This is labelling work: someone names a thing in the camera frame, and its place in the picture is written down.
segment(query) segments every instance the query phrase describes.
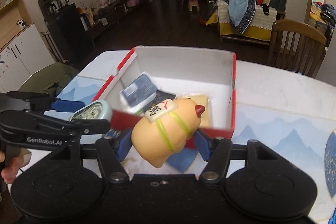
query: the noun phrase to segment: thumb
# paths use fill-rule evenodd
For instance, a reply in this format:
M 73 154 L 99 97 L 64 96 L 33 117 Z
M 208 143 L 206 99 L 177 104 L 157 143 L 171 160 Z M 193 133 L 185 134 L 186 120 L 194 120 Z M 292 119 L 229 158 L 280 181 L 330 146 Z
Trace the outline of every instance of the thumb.
M 3 162 L 5 160 L 5 154 L 0 151 L 0 162 Z

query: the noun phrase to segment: cabinet door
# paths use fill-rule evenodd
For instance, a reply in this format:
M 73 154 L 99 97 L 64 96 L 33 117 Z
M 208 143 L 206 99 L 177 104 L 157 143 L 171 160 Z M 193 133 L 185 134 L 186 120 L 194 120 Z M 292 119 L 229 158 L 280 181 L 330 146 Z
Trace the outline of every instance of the cabinet door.
M 35 24 L 29 26 L 16 37 L 10 46 L 13 47 L 18 58 L 21 59 L 31 75 L 55 63 Z
M 0 85 L 5 92 L 18 91 L 30 74 L 9 45 L 0 52 Z

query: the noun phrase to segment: plastic stool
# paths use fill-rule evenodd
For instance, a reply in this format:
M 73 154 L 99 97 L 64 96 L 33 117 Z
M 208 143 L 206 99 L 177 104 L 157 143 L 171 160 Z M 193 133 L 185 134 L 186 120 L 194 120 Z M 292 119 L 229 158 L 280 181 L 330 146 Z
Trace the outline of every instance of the plastic stool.
M 188 3 L 189 11 L 193 10 L 193 6 L 197 7 L 197 11 L 200 10 L 200 6 L 198 5 L 198 0 L 189 0 L 189 3 Z

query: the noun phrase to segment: cardboard box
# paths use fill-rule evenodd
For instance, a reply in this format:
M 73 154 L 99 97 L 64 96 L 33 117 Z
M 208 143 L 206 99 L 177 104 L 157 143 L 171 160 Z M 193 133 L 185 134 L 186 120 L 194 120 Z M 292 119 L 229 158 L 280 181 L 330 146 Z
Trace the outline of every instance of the cardboard box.
M 235 53 L 190 47 L 133 48 L 119 64 L 117 74 L 110 76 L 93 99 L 106 100 L 112 107 L 112 128 L 132 128 L 141 119 L 122 112 L 119 94 L 143 72 L 164 91 L 206 94 L 212 128 L 203 130 L 211 137 L 231 138 L 236 114 Z

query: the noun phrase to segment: olive green chair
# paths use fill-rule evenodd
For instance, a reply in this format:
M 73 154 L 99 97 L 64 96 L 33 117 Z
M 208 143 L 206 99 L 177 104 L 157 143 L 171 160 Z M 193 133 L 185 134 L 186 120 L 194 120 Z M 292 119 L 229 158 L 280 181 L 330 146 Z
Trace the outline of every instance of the olive green chair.
M 79 73 L 68 65 L 55 63 L 34 73 L 19 91 L 49 93 L 56 97 Z

